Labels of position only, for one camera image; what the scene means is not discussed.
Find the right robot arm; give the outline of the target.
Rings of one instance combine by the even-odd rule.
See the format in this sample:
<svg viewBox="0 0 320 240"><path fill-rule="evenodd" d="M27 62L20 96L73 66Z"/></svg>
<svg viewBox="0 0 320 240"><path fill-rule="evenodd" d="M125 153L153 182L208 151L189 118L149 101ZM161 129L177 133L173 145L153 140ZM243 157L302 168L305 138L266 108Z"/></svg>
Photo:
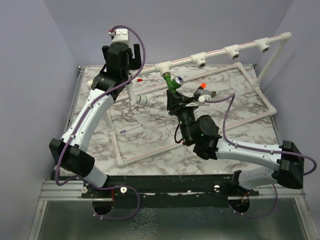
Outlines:
<svg viewBox="0 0 320 240"><path fill-rule="evenodd" d="M185 146L193 146L193 152L204 160L236 160L255 164L253 170L238 170L233 173L229 189L240 196L253 188L279 184L288 189L299 190L304 185L304 163L296 145L288 140L281 145L253 144L231 140L209 115L195 118L199 95L187 97L178 91L166 91L166 109L176 116L181 132L179 140Z"/></svg>

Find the green water faucet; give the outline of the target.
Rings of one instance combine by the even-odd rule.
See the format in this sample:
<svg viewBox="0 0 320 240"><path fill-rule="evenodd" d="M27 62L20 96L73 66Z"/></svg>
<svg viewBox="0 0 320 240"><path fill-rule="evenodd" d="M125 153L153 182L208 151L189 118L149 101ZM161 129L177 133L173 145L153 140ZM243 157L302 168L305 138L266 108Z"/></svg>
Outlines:
<svg viewBox="0 0 320 240"><path fill-rule="evenodd" d="M166 82L167 88L173 93L175 93L176 90L184 84L184 79L179 75L172 77L169 72L166 72L162 75L162 77Z"/></svg>

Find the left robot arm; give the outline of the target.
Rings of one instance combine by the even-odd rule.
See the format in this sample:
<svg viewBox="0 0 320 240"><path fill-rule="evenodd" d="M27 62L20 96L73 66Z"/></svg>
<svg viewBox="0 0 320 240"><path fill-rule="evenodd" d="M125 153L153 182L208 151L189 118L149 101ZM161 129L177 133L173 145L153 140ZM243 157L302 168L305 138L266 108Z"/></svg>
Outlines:
<svg viewBox="0 0 320 240"><path fill-rule="evenodd" d="M94 77L85 105L70 128L60 139L53 138L49 149L56 163L55 181L59 186L60 169L72 172L74 176L93 185L97 196L106 197L111 190L107 181L108 175L96 165L94 157L87 153L92 135L103 115L113 105L121 91L138 74L146 60L143 43L134 44L130 48L124 42L114 42L102 47L105 64L99 74Z"/></svg>

